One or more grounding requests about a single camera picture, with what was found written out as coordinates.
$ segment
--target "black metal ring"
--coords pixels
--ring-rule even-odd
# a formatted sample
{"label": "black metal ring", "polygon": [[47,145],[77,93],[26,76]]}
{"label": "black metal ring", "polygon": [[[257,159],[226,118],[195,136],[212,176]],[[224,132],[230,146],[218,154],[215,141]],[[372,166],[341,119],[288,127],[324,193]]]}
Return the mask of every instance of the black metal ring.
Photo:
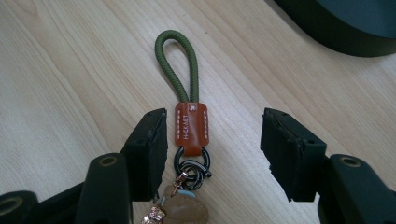
{"label": "black metal ring", "polygon": [[190,172],[193,171],[196,173],[196,177],[193,180],[188,180],[183,183],[183,188],[186,188],[188,190],[194,190],[198,189],[202,186],[204,182],[204,177],[202,173],[194,166],[188,166],[188,167],[182,167],[181,168],[184,172]]}
{"label": "black metal ring", "polygon": [[[183,153],[184,153],[184,147],[181,147],[177,151],[177,153],[175,154],[174,167],[175,167],[175,171],[176,171],[177,175],[181,175],[181,173],[182,173],[181,167],[183,165],[185,165],[185,163],[183,163],[184,161],[182,162],[182,164],[179,163],[180,162],[180,158],[183,155]],[[201,164],[198,161],[193,161],[193,162],[196,162],[196,163],[199,164],[199,165],[196,166],[196,168],[201,170],[203,178],[210,177],[211,176],[211,174],[209,172],[210,156],[209,156],[209,153],[207,152],[207,150],[204,147],[202,147],[202,157],[204,158],[204,164]],[[189,180],[190,182],[196,181],[197,177],[198,177],[197,175],[189,175],[187,177],[187,180]]]}

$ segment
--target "charm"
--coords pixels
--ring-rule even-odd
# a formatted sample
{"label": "charm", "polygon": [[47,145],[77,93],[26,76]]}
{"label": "charm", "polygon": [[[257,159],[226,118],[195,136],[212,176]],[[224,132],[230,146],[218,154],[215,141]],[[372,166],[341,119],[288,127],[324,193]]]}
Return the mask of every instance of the charm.
{"label": "charm", "polygon": [[152,207],[151,212],[143,217],[141,224],[163,224],[165,213],[158,207]]}
{"label": "charm", "polygon": [[161,203],[151,208],[141,224],[205,224],[209,219],[206,205],[191,191],[182,188],[187,179],[183,172],[163,193]]}
{"label": "charm", "polygon": [[160,207],[166,214],[163,224],[205,224],[209,219],[206,205],[194,193],[178,189],[174,194],[173,186],[165,189]]}

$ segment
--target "metal key ring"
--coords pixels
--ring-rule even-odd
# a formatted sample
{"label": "metal key ring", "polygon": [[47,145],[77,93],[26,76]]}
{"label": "metal key ring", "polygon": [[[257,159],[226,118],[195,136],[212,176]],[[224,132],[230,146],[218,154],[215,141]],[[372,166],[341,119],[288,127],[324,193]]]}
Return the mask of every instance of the metal key ring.
{"label": "metal key ring", "polygon": [[196,167],[182,167],[181,168],[184,172],[195,172],[196,177],[193,180],[186,179],[183,183],[183,187],[188,190],[198,189],[202,186],[204,182],[204,177],[202,173]]}
{"label": "metal key ring", "polygon": [[[177,173],[177,175],[180,175],[182,173],[181,169],[180,169],[180,157],[183,155],[184,153],[184,147],[181,147],[177,153],[175,154],[175,159],[174,159],[174,167],[175,167],[175,171]],[[209,153],[207,152],[207,150],[202,147],[202,157],[204,158],[204,164],[201,164],[200,162],[196,161],[197,163],[199,163],[201,166],[203,166],[205,170],[203,170],[203,172],[208,172],[209,167],[210,167],[210,157],[209,157]],[[190,181],[194,181],[195,178],[197,177],[197,175],[190,175],[188,178],[188,180]]]}

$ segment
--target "brown leather tab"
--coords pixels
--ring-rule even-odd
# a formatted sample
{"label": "brown leather tab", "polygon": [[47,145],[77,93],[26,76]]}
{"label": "brown leather tab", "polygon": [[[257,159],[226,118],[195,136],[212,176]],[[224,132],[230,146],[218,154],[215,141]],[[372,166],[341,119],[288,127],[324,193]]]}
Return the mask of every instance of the brown leather tab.
{"label": "brown leather tab", "polygon": [[175,142],[184,147],[184,156],[201,156],[202,147],[209,144],[206,105],[181,102],[176,106]]}
{"label": "brown leather tab", "polygon": [[199,199],[190,195],[176,193],[175,187],[168,186],[163,195],[161,209],[166,216],[163,224],[205,224],[209,220],[209,211]]}

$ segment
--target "wood grain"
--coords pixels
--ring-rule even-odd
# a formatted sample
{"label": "wood grain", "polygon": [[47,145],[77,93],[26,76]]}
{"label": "wood grain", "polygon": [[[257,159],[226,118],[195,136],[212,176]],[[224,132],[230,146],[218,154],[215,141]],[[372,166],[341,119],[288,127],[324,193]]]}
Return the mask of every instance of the wood grain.
{"label": "wood grain", "polygon": [[[0,194],[40,201],[118,152],[143,115],[168,109],[172,183],[175,93],[154,56],[164,30],[197,53],[214,174],[197,191],[209,223],[318,223],[317,203],[288,203],[260,151],[265,107],[293,115],[327,154],[367,161],[396,189],[396,55],[347,56],[303,33],[272,1],[0,1]],[[188,86],[179,47],[165,48]],[[150,208],[134,203],[134,223]]]}

